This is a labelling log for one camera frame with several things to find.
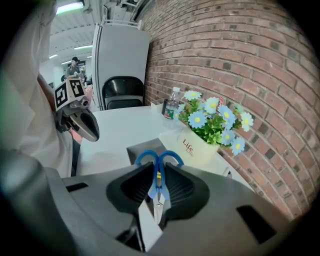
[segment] cream flower pot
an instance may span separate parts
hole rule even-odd
[[[199,168],[207,165],[218,149],[218,144],[212,145],[206,143],[188,126],[182,130],[177,138],[176,153],[187,166]]]

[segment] plastic bottle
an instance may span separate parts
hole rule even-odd
[[[167,101],[164,116],[168,119],[174,119],[174,112],[178,109],[180,103],[180,88],[173,87],[173,92]]]

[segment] ceiling light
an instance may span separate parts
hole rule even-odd
[[[71,60],[66,61],[66,62],[63,62],[63,63],[61,63],[61,65],[63,65],[63,64],[67,64],[67,63],[71,63]]]
[[[58,7],[58,9],[56,10],[56,14],[62,14],[68,11],[82,9],[83,7],[84,7],[83,2],[72,2],[72,3]]]
[[[79,49],[84,49],[84,48],[91,48],[92,45],[85,45],[85,46],[79,46],[79,47],[76,47],[74,48],[75,50],[79,50]]]

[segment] blue daisy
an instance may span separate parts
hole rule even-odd
[[[224,130],[221,133],[222,142],[223,145],[229,145],[234,139],[236,135],[232,130]]]
[[[225,129],[230,130],[236,121],[236,116],[225,105],[219,106],[218,111],[219,116],[223,117],[223,120],[226,121],[226,123],[222,124],[222,126],[225,127]]]
[[[188,118],[192,128],[201,128],[207,122],[207,118],[202,111],[193,112]]]
[[[241,127],[245,132],[248,132],[250,130],[250,126],[254,125],[254,120],[252,116],[248,112],[243,112],[241,115]]]
[[[225,130],[231,130],[231,128],[232,128],[233,125],[234,125],[233,123],[225,121],[225,123],[222,124],[222,127],[223,127]]]
[[[179,120],[180,112],[179,110],[176,110],[173,112],[173,119]]]
[[[204,111],[205,110],[205,103],[201,102],[201,104],[198,106],[197,110]]]
[[[202,93],[194,90],[188,90],[185,94],[184,97],[188,100],[195,100],[199,99],[201,97]]]
[[[186,104],[179,104],[178,112],[180,113],[180,112],[184,111],[185,110],[185,106],[186,106]]]
[[[217,111],[217,106],[219,104],[219,99],[216,97],[208,98],[205,102],[205,111],[207,111],[209,114],[214,114]]]
[[[241,137],[235,138],[231,142],[232,153],[236,156],[245,150],[245,140]]]

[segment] white table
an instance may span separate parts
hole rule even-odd
[[[103,173],[130,166],[128,147],[154,140],[165,132],[175,133],[175,130],[185,127],[179,121],[166,119],[159,107],[152,106],[104,110],[93,114],[99,125],[100,138],[96,142],[82,140],[77,175]],[[161,141],[168,148],[167,143],[163,139]],[[252,189],[218,153],[214,161],[214,173],[226,176],[230,171],[232,179]]]

